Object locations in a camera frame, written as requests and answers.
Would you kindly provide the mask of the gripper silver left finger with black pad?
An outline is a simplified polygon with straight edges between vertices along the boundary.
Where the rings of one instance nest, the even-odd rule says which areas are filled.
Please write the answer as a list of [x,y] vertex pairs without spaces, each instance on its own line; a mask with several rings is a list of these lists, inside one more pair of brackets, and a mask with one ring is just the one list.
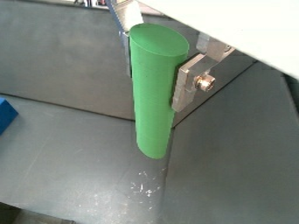
[[108,10],[116,21],[118,35],[122,39],[126,53],[126,73],[132,77],[131,53],[130,53],[130,30],[135,25],[144,22],[139,3],[136,0],[106,0]]

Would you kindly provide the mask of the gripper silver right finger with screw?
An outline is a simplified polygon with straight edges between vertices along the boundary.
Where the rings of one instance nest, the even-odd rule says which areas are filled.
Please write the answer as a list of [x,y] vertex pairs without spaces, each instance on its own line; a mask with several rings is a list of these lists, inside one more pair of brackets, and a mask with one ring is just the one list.
[[173,109],[181,112],[191,103],[198,90],[209,92],[217,78],[211,69],[230,56],[235,48],[201,32],[197,42],[199,52],[181,65],[173,94]]

